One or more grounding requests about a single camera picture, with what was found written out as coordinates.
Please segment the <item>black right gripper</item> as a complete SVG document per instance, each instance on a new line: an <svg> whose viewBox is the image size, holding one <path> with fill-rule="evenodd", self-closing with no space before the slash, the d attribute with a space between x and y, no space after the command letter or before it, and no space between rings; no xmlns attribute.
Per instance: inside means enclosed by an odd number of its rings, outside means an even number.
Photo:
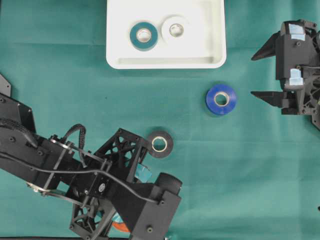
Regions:
<svg viewBox="0 0 320 240"><path fill-rule="evenodd" d="M282 115L319 114L320 33L306 20L285 21L252 56L260 60L276 55L280 91L251 91L255 97L281 109Z"/></svg>

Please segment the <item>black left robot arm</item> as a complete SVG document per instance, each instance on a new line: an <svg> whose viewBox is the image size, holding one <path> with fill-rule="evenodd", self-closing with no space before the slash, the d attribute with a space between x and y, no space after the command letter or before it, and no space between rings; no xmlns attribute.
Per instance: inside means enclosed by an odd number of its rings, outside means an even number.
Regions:
<svg viewBox="0 0 320 240"><path fill-rule="evenodd" d="M63 137L37 135L32 109L0 96L0 167L44 196L72 203L70 229L86 240L104 240L112 225L115 192L147 199L133 189L151 144L119 129L95 153L84 150L86 129L72 126Z"/></svg>

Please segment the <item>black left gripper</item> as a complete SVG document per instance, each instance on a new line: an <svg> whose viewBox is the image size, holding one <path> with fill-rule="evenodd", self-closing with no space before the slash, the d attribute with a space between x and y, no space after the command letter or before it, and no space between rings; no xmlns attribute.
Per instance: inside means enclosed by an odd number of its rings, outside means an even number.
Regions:
<svg viewBox="0 0 320 240"><path fill-rule="evenodd" d="M120 128L94 153L102 162L85 157L87 167L77 168L82 173L72 176L68 189L76 201L69 225L74 233L85 240L107 240L112 223L124 223L111 198L119 186L132 193L129 183L145 182L139 172L149 173L141 163L150 148L143 137Z"/></svg>

